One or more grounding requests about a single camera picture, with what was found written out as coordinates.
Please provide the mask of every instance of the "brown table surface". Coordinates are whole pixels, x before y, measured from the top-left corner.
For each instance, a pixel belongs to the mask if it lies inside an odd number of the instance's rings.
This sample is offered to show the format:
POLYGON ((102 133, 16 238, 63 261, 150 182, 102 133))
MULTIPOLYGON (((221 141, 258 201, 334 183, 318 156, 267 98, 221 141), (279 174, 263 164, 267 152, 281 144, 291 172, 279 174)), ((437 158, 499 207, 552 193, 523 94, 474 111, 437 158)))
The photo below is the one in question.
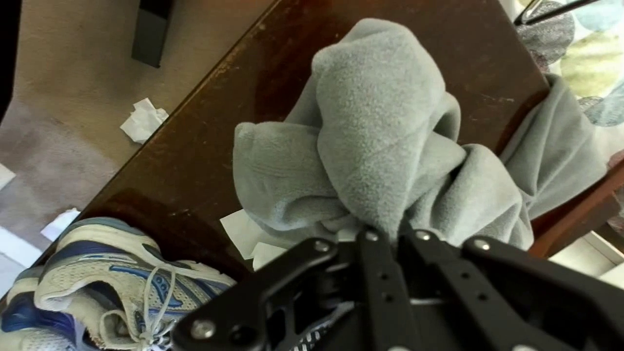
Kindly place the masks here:
POLYGON ((219 222, 240 209, 230 162, 234 127, 283 119, 310 74, 312 55, 361 18, 414 29, 462 105, 464 143, 501 150, 548 92, 497 0, 277 0, 84 217, 111 215, 150 232, 168 260, 248 275, 219 222))

